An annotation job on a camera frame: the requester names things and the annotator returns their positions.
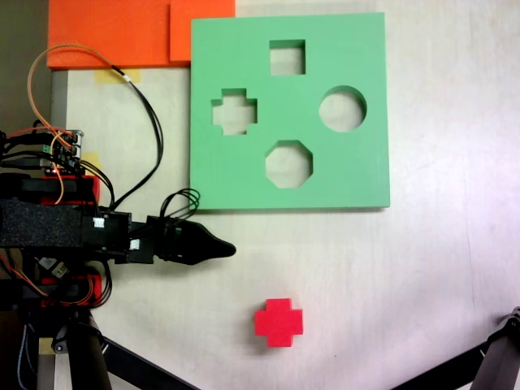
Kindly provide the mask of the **curved black gripper finger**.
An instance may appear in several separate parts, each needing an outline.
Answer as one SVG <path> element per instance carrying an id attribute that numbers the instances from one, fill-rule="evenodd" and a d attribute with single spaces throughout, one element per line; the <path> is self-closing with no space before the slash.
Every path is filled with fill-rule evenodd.
<path id="1" fill-rule="evenodd" d="M 236 253 L 236 247 L 228 243 L 201 246 L 197 250 L 197 263 L 216 258 L 229 258 Z"/>

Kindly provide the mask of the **straight black gripper finger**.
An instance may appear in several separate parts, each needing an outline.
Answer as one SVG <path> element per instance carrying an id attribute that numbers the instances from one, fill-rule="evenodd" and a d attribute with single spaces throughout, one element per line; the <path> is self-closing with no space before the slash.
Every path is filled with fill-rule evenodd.
<path id="1" fill-rule="evenodd" d="M 236 249 L 234 244 L 218 238 L 201 223 L 197 224 L 197 239 L 211 249 Z"/>

